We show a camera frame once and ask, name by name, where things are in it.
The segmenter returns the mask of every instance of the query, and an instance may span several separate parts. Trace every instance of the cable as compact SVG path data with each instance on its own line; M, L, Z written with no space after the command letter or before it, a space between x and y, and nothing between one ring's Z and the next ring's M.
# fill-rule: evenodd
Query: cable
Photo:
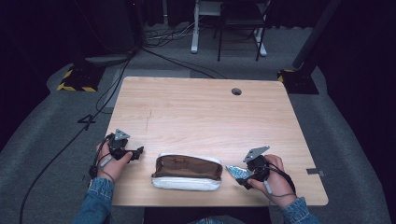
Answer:
M149 54L152 54L152 55L155 55L155 56L157 56L157 57L159 57L159 58L162 58L162 59L164 59L164 60L166 60L166 61L168 61L168 62L175 63L175 64L177 64L177 65L179 65L179 66L188 68L188 69L190 69L190 70L192 70L192 71L199 72L199 73L204 74L204 75L206 75L206 76L208 76L208 77L211 77L211 78L215 78L215 77L213 77L213 76L211 76L211 75L209 75L208 73L205 73L205 72L203 72L203 71L200 71L200 70L197 70L197 69L195 69L195 68L188 67L188 66L186 66L186 65L184 65L184 64L176 63L176 62L172 61L172 60L179 61L179 60L177 60L177 59L172 59L172 58L168 58L168 57L162 56L161 54L154 53L154 52L152 52L152 51L150 51L150 50L148 50L148 49L145 49L145 48L142 48L142 50L145 51L145 52L147 52L147 53L149 53ZM218 73L218 72L216 72L216 73L219 74L220 76L222 76L222 77L224 77L224 78L227 79L227 77L221 75L220 73Z
M133 58L130 57L128 59L128 61L124 64L123 68L122 68L122 73L125 71L126 66L128 65L128 63L131 61L131 59ZM41 172L35 177L35 180L32 182L32 184L30 185L29 189L27 190L22 204L21 204L21 209L20 209L20 224L22 224L23 222L23 209L24 206L26 204L27 198L30 194L30 191L32 191L32 188L35 186L35 183L37 182L37 180L44 174L44 172L50 167L50 165L79 137L79 135L91 124L91 122L100 114L100 111L102 111L105 106L108 104L108 102L110 101L111 97L114 95L114 93L116 92L116 89L114 89L114 91L111 93L110 97L108 98L108 100L102 105L102 107L100 108L99 111L97 111L92 119L89 119L89 121L87 122L87 124L84 125L84 127L82 127L78 133L61 149L61 151L59 151L53 158L52 160L49 161L49 163L47 163L47 165L41 170Z
M108 93L110 90L111 90L111 88L113 88L113 86L116 84L116 83L120 83L120 81L121 81L121 78L122 78L122 75L123 75L123 72L121 72L122 71L122 69L120 69L120 74L119 74L119 77L111 84L111 86L99 97L99 99L96 101L96 106L95 106L95 109L96 109L96 111L100 111L99 109L98 109L98 106L99 106L99 102L100 102L100 100L106 95L106 93ZM112 114L111 112L103 112L103 111L100 111L100 113L102 113L102 114Z

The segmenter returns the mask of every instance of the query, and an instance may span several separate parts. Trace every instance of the denim sleeve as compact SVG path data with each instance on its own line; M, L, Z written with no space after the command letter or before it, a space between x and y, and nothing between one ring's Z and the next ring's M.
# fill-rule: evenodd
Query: denim sleeve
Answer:
M282 215L287 224L317 224L317 217L309 213L305 199L298 198L294 203L282 208Z
M88 188L85 200L73 223L102 224L111 211L114 185L106 178L96 177Z

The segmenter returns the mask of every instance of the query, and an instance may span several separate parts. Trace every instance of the hole in table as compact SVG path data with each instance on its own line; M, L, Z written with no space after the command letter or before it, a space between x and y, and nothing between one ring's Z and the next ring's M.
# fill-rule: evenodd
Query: hole in table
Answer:
M231 90L231 92L232 92L234 95L240 95L240 94L242 94L242 91L241 91L239 88L233 88L233 89Z

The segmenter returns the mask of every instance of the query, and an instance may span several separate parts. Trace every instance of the light wood tabletop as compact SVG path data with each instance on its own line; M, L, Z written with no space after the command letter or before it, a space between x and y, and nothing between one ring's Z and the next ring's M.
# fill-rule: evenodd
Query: light wood tabletop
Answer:
M241 94L233 94L238 89ZM131 135L126 149L144 146L139 161L127 164L115 185L114 205L267 206L255 189L237 184L225 168L246 168L251 148L282 158L297 195L308 205L328 198L283 84L277 81L173 77L126 77L107 133ZM158 189L151 184L155 161L170 152L221 160L222 184L216 191Z

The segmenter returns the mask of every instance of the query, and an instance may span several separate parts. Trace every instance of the human hand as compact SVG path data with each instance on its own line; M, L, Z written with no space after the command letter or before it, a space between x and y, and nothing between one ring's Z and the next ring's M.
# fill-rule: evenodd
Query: human hand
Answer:
M264 157L265 159L267 159L269 163L272 163L273 165L277 166L279 170L283 172L285 171L283 168L282 159L280 159L278 156L265 155ZM293 190L289 185L288 181L282 175L278 174L275 171L270 171L270 175L267 179L267 182L271 187L272 194L268 193L267 188L260 181L257 181L255 179L249 179L247 182L254 189L258 189L259 191L264 193L268 199L270 199L273 203L275 203L281 208L288 206L297 199L297 196L293 193Z
M100 144L96 147L96 151L99 150ZM98 155L98 177L103 177L111 182L115 182L119 179L124 166L129 162L133 153L130 151L126 153L121 159L118 161L112 158L105 166L101 166L101 163L104 162L107 157L111 156L110 149L108 146L108 140L103 144L102 150Z

